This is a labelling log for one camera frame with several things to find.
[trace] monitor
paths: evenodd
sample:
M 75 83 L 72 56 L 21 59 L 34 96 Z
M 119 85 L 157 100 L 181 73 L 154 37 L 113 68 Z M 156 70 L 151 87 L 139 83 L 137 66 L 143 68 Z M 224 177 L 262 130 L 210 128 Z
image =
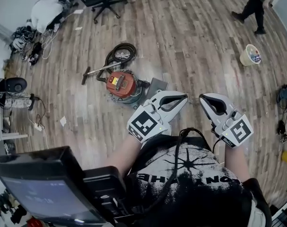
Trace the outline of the monitor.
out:
M 69 147 L 0 157 L 0 179 L 31 215 L 64 226 L 106 223 Z

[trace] person walking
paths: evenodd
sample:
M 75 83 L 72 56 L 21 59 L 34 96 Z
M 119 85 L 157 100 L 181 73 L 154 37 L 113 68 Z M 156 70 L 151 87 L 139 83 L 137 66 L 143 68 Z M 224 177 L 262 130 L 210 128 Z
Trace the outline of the person walking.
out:
M 264 9 L 268 9 L 270 4 L 273 0 L 248 0 L 246 6 L 244 7 L 244 10 L 242 13 L 236 13 L 232 11 L 232 16 L 239 20 L 242 24 L 244 24 L 244 21 L 251 15 L 255 14 L 256 21 L 258 28 L 254 32 L 255 35 L 264 35 L 266 34 L 266 31 L 264 29 L 263 23 L 264 23 Z

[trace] white cloth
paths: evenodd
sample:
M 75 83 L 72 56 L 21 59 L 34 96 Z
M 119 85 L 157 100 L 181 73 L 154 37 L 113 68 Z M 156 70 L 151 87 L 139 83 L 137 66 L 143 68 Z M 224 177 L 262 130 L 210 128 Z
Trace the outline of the white cloth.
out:
M 40 0 L 32 8 L 31 20 L 33 26 L 44 33 L 47 26 L 63 11 L 58 0 Z

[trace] screen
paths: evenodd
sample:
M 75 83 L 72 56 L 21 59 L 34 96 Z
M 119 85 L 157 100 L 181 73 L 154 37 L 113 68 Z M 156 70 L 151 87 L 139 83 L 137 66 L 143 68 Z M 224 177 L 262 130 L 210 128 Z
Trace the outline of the screen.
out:
M 2 179 L 20 204 L 39 218 L 65 218 L 81 223 L 98 220 L 64 180 Z

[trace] black t-shirt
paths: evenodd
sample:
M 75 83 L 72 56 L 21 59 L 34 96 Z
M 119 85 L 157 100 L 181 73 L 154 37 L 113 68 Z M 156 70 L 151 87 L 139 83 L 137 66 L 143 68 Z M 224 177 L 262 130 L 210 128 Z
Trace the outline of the black t-shirt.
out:
M 147 209 L 157 199 L 174 169 L 176 141 L 177 137 L 161 135 L 143 147 L 125 179 L 132 206 Z M 241 183 L 204 148 L 201 138 L 186 138 L 178 159 L 177 177 L 164 202 L 139 220 L 139 226 L 256 226 L 250 219 L 254 202 L 267 220 L 259 226 L 271 226 L 257 180 Z

